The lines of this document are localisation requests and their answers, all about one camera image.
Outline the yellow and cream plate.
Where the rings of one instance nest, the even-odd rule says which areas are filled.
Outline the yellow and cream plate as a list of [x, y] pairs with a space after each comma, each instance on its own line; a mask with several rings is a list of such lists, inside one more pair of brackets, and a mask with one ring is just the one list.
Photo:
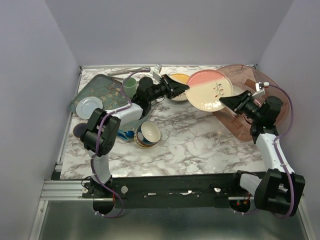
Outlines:
[[[183, 73], [173, 73], [173, 74], [170, 74], [169, 77], [173, 80], [175, 80], [176, 82], [179, 82], [181, 84], [187, 84], [188, 83], [188, 80], [190, 78], [189, 75], [186, 75], [186, 74], [183, 74]], [[175, 98], [172, 98], [171, 99], [172, 101], [176, 101], [176, 102], [184, 102], [184, 101], [187, 101], [187, 97], [186, 97], [186, 94], [185, 93], [182, 93], [178, 96], [176, 96]]]

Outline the pink and cream plate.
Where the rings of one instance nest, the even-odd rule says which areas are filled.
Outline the pink and cream plate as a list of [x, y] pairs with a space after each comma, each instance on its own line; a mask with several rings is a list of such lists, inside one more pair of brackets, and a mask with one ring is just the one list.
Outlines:
[[234, 94], [232, 82], [221, 72], [213, 69], [193, 73], [185, 91], [187, 100], [197, 109], [205, 112], [217, 112], [225, 108], [220, 98]]

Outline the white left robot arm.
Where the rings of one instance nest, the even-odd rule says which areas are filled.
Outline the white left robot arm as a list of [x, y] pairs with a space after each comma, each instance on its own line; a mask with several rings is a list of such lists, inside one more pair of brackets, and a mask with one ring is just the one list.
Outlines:
[[96, 182], [93, 191], [101, 198], [110, 193], [119, 198], [108, 181], [112, 174], [109, 169], [109, 152], [112, 150], [120, 126], [144, 118], [152, 108], [152, 102], [166, 97], [173, 99], [190, 87], [164, 74], [155, 84], [150, 77], [143, 77], [135, 95], [128, 98], [125, 106], [105, 111], [97, 108], [90, 116], [86, 129], [80, 136], [84, 148], [90, 153], [91, 179]]

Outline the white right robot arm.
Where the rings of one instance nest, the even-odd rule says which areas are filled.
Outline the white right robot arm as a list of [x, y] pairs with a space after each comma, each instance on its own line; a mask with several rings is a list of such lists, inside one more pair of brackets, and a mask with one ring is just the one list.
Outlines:
[[306, 181], [290, 167], [280, 145], [280, 135], [275, 123], [283, 106], [282, 100], [276, 96], [268, 96], [258, 106], [248, 90], [219, 100], [236, 114], [244, 114], [252, 120], [250, 135], [267, 168], [262, 178], [250, 172], [239, 171], [239, 178], [230, 183], [230, 191], [236, 196], [249, 192], [259, 210], [271, 212], [281, 218], [294, 216]]

